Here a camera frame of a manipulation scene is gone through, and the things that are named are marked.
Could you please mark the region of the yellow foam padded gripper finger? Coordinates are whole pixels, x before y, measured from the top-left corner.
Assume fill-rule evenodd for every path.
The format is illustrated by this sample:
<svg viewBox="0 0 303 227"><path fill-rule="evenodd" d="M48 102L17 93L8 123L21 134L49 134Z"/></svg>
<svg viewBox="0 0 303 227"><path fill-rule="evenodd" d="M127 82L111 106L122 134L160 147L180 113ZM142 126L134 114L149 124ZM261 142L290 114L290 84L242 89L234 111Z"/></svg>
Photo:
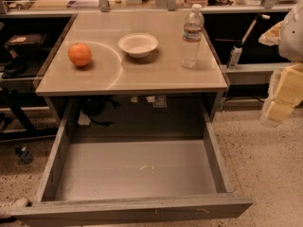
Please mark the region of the yellow foam padded gripper finger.
<svg viewBox="0 0 303 227"><path fill-rule="evenodd" d="M303 101L303 63L296 62L277 69L270 78L268 97L265 99L260 122L276 127L287 119Z"/></svg>

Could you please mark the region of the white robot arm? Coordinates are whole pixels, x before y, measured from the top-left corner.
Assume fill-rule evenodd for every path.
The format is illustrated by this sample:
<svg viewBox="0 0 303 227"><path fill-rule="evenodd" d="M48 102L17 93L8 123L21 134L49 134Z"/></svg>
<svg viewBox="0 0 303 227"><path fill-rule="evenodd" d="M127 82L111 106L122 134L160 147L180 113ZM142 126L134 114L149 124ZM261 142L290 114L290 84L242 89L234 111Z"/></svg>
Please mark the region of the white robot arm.
<svg viewBox="0 0 303 227"><path fill-rule="evenodd" d="M303 101L303 0L298 0L284 20L263 33L258 41L277 45L279 55L291 62L283 70L274 70L261 111L260 122L276 127Z"/></svg>

